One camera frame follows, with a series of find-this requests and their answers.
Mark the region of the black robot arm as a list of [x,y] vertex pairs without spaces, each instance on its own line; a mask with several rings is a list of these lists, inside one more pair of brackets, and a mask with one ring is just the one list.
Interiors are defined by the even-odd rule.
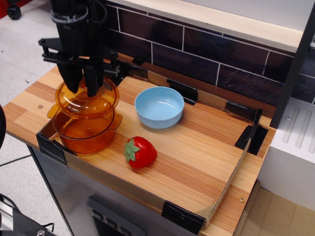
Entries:
[[100,0],[53,0],[51,19],[59,36],[43,38],[44,61],[55,63],[67,88],[76,93],[85,82],[89,97],[95,96],[105,76],[118,76],[118,53],[106,46],[99,29],[108,16]]

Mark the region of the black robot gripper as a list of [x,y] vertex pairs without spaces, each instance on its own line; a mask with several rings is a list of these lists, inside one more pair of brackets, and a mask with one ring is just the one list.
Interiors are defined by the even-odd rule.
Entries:
[[96,96],[103,85],[103,75],[118,76],[118,53],[99,37],[97,26],[91,22],[81,24],[57,23],[59,37],[42,38],[45,61],[56,63],[67,88],[77,93],[83,79],[88,97]]

